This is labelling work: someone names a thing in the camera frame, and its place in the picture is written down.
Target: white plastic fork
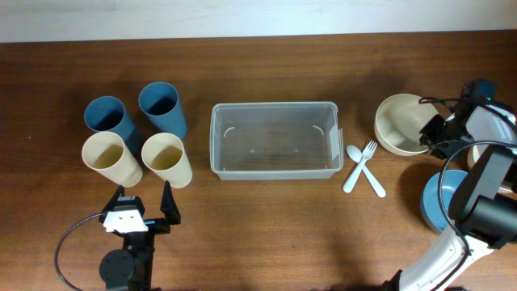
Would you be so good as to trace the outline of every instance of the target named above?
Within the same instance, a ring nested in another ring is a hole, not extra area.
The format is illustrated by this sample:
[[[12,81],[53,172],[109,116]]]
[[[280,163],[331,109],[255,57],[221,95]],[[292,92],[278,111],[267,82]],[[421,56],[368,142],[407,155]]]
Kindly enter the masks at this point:
[[[354,189],[355,183],[357,183],[357,179],[359,178],[359,175],[361,174],[361,171],[363,170],[364,164],[366,163],[367,160],[369,160],[373,156],[373,153],[375,153],[376,148],[377,148],[377,143],[374,141],[370,141],[368,143],[368,145],[366,145],[366,148],[364,148],[364,150],[363,150],[363,157],[357,164],[357,167],[355,167],[355,169],[352,172],[352,174],[350,175],[350,177],[348,177],[348,180],[346,181],[346,183],[343,185],[344,192],[346,192],[346,193],[352,192],[352,190]]]

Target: wooden table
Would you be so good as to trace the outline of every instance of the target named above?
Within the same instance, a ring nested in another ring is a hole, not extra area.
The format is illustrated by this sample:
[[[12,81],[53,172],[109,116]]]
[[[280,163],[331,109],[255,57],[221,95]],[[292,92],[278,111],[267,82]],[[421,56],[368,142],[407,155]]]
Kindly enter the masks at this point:
[[[174,190],[182,224],[156,239],[153,286],[164,290],[379,285],[438,238],[418,203],[440,160],[378,149],[368,166],[384,199],[363,175],[352,194],[341,190],[353,167],[348,158],[326,180],[220,181],[208,152],[215,104],[332,101],[345,144],[358,146],[374,138],[379,103],[400,92],[457,97],[465,81],[483,77],[498,83],[497,99],[517,108],[515,31],[2,44],[0,57],[5,290],[66,290],[53,269],[57,241],[116,189],[81,160],[92,134],[83,112],[96,97],[120,98],[149,137],[156,129],[137,105],[140,90],[167,81],[181,96],[194,179]],[[126,194],[141,197],[146,217],[160,217],[162,188],[146,171]],[[61,268],[77,286],[102,289],[99,262],[121,244],[89,222],[65,241]],[[456,284],[515,289],[516,262],[517,247],[506,246]]]

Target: white bowl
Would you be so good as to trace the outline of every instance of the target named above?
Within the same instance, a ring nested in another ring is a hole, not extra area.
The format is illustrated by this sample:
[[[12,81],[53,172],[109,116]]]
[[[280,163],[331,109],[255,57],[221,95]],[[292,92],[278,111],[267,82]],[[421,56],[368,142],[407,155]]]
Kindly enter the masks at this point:
[[[474,167],[474,164],[477,162],[480,156],[481,155],[479,154],[477,145],[470,148],[469,154],[467,155],[467,164],[469,165],[469,170]],[[499,187],[498,193],[512,193],[510,184],[503,181],[501,187]]]
[[[420,145],[420,129],[438,111],[432,104],[418,104],[420,96],[396,94],[384,100],[375,115],[375,135],[388,151],[411,156],[425,153],[428,148]]]

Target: spoon handle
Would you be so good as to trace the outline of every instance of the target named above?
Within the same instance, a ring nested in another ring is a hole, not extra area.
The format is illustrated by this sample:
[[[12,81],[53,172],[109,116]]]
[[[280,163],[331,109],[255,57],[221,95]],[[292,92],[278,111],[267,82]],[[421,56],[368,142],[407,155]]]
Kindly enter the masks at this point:
[[[386,196],[386,190],[380,185],[379,181],[375,178],[375,176],[370,172],[370,170],[364,166],[363,168],[364,175],[368,178],[368,182],[372,185],[373,190],[379,197]]]

